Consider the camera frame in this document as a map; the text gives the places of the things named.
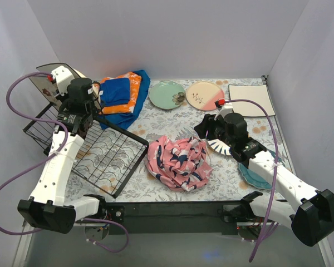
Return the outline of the blue striped white plate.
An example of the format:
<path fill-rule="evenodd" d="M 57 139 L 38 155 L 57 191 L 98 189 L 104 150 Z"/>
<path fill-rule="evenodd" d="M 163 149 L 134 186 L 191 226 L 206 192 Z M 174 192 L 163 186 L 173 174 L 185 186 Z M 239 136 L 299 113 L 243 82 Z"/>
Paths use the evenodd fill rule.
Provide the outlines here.
<path fill-rule="evenodd" d="M 231 156 L 230 147 L 219 139 L 207 140 L 208 146 L 216 153 Z"/>

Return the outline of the cream and pink plate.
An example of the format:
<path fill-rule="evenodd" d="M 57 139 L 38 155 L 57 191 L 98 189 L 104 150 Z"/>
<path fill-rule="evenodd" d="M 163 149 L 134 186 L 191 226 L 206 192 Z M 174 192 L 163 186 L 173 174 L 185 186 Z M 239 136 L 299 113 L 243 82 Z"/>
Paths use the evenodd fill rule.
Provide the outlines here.
<path fill-rule="evenodd" d="M 224 98 L 223 90 L 211 82 L 200 81 L 193 83 L 185 93 L 188 103 L 201 111 L 212 111 L 217 107 L 215 102 Z"/>

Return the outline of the white square black-rimmed plate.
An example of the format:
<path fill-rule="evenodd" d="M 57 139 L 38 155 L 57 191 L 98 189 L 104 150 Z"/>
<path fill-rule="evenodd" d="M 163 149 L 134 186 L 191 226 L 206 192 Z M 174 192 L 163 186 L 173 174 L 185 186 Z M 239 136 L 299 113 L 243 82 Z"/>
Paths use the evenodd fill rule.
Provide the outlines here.
<path fill-rule="evenodd" d="M 250 100 L 262 106 L 268 116 L 275 116 L 266 85 L 236 86 L 229 85 L 229 97 L 231 100 Z M 256 105 L 249 102 L 233 102 L 233 111 L 244 117 L 265 117 L 264 112 Z"/>

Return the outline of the mint green flower plate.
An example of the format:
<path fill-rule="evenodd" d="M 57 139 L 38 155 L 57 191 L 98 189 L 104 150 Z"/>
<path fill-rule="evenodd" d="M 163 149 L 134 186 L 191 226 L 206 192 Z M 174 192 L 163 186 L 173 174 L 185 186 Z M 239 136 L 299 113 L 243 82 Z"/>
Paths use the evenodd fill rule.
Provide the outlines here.
<path fill-rule="evenodd" d="M 161 81 L 149 92 L 151 103 L 162 110 L 173 110 L 185 101 L 185 90 L 173 81 Z"/>

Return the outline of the teal round plate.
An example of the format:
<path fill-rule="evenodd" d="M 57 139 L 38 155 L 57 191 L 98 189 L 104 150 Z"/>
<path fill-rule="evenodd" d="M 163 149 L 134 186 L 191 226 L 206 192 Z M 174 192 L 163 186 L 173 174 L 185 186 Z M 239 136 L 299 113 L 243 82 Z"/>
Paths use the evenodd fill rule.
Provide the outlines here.
<path fill-rule="evenodd" d="M 271 163 L 274 163 L 274 158 L 276 156 L 276 153 L 274 151 L 271 150 L 267 150 L 267 152 L 271 155 L 271 157 L 273 158 L 271 160 Z M 282 159 L 280 158 L 280 156 L 278 157 L 278 162 L 280 165 L 282 165 L 283 167 L 285 167 L 285 164 L 283 163 Z M 262 178 L 260 175 L 258 175 L 257 173 L 253 172 L 252 170 L 246 168 L 242 163 L 238 164 L 238 169 L 239 172 L 241 174 L 241 176 L 243 177 L 243 180 L 259 189 L 259 190 L 268 190 L 270 191 L 272 188 L 272 184 L 270 184 L 267 180 L 265 180 L 264 178 Z"/>

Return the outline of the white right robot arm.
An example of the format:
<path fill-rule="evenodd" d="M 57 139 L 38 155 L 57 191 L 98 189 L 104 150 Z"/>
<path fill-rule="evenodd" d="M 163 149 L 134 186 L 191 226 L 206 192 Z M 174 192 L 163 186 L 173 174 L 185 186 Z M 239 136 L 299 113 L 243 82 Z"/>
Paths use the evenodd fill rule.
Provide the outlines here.
<path fill-rule="evenodd" d="M 334 232 L 334 193 L 328 189 L 319 191 L 278 165 L 265 146 L 249 137 L 242 115 L 206 114 L 194 130 L 202 139 L 219 140 L 229 146 L 238 163 L 269 184 L 274 182 L 276 191 L 285 199 L 273 202 L 269 208 L 269 199 L 255 191 L 243 197 L 230 214 L 247 221 L 268 215 L 270 220 L 290 228 L 307 246 L 314 246 Z"/>

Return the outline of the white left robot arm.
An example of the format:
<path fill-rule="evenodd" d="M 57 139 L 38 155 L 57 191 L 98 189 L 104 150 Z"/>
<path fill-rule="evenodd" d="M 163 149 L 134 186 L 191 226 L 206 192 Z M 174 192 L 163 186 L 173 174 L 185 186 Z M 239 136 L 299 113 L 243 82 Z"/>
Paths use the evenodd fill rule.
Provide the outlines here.
<path fill-rule="evenodd" d="M 88 194 L 66 202 L 65 190 L 87 132 L 97 115 L 93 82 L 74 78 L 67 86 L 68 98 L 61 105 L 52 135 L 50 159 L 28 200 L 20 200 L 18 212 L 34 228 L 67 234 L 74 223 L 91 218 L 100 223 L 107 217 L 102 196 Z"/>

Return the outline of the cream round plate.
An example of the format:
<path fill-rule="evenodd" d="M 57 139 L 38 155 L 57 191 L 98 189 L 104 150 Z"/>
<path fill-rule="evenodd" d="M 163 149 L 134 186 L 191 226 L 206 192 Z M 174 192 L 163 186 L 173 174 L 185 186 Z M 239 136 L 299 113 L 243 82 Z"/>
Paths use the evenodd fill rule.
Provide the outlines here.
<path fill-rule="evenodd" d="M 86 78 L 86 76 L 81 73 L 80 71 L 78 70 L 75 70 L 76 73 L 81 77 L 81 78 Z M 92 85 L 92 91 L 93 91 L 93 94 L 94 94 L 94 98 L 97 99 L 97 103 L 95 103 L 96 107 L 98 107 L 98 105 L 101 103 L 100 100 L 101 100 L 101 97 L 100 97 L 100 84 L 98 82 L 94 82 L 93 85 Z"/>

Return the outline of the pink navy patterned shorts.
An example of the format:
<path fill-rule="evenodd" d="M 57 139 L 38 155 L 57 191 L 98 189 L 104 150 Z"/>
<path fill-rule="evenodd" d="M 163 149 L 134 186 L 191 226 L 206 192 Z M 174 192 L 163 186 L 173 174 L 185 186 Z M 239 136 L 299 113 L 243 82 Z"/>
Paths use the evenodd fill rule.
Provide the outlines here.
<path fill-rule="evenodd" d="M 153 177 L 172 191 L 190 192 L 209 182 L 205 141 L 192 136 L 172 141 L 162 136 L 148 147 L 146 167 Z"/>

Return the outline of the floral table mat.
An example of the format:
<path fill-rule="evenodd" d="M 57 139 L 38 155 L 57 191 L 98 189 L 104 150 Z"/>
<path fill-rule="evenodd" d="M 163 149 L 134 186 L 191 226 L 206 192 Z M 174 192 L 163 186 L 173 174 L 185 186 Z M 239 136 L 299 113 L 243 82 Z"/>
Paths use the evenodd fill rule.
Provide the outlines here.
<path fill-rule="evenodd" d="M 155 107 L 150 100 L 144 102 L 139 117 L 129 127 L 129 131 L 153 142 L 161 136 L 180 140 L 195 135 L 194 126 L 199 124 L 204 112 L 189 103 L 170 111 Z M 241 176 L 238 163 L 230 156 L 208 150 L 208 160 L 212 167 L 209 182 L 201 189 L 190 192 L 175 192 L 153 177 L 144 162 L 140 163 L 132 177 L 117 197 L 118 202 L 174 202 L 174 201 L 217 201 L 239 200 L 254 187 Z"/>

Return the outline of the blue and orange cloth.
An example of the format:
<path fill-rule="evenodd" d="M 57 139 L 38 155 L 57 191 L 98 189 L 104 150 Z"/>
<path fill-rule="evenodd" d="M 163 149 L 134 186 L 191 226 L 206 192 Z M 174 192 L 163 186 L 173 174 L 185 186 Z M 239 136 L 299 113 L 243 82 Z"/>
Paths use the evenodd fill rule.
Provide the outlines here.
<path fill-rule="evenodd" d="M 100 82 L 99 118 L 128 129 L 138 118 L 148 96 L 150 77 L 144 70 L 128 72 L 116 78 L 105 77 Z"/>

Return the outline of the rear white square plate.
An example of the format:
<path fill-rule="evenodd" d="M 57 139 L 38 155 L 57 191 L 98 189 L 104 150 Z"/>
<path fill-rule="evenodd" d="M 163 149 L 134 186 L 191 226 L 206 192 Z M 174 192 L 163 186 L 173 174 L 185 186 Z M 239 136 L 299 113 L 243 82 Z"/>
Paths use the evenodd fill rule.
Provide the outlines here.
<path fill-rule="evenodd" d="M 45 64 L 45 65 L 41 65 L 41 66 L 36 67 L 36 70 L 41 71 L 41 72 L 52 72 L 54 69 L 56 69 L 60 66 L 64 66 L 68 70 L 70 70 L 70 72 L 73 74 L 74 78 L 80 78 L 81 77 L 81 74 L 79 72 L 77 72 L 75 69 L 73 69 L 70 65 L 68 65 L 66 63 L 61 63 L 61 62 L 48 63 L 48 64 Z"/>

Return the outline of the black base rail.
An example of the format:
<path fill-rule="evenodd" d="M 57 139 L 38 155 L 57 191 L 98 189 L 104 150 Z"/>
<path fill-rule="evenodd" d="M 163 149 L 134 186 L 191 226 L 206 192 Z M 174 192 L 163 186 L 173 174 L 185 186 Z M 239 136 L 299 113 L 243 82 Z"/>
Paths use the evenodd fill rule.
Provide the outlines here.
<path fill-rule="evenodd" d="M 130 234 L 221 233 L 235 235 L 237 223 L 260 220 L 237 201 L 111 202 L 108 218 Z"/>

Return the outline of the aluminium frame rail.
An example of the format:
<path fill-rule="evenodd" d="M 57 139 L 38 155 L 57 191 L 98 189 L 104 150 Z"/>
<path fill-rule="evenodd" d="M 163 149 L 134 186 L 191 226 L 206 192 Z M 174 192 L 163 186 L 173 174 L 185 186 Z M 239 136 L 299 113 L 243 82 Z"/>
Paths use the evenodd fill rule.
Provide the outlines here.
<path fill-rule="evenodd" d="M 308 247 L 279 226 L 252 256 L 251 237 L 221 233 L 102 235 L 91 225 L 42 231 L 19 242 L 14 266 L 334 266 L 327 239 Z"/>

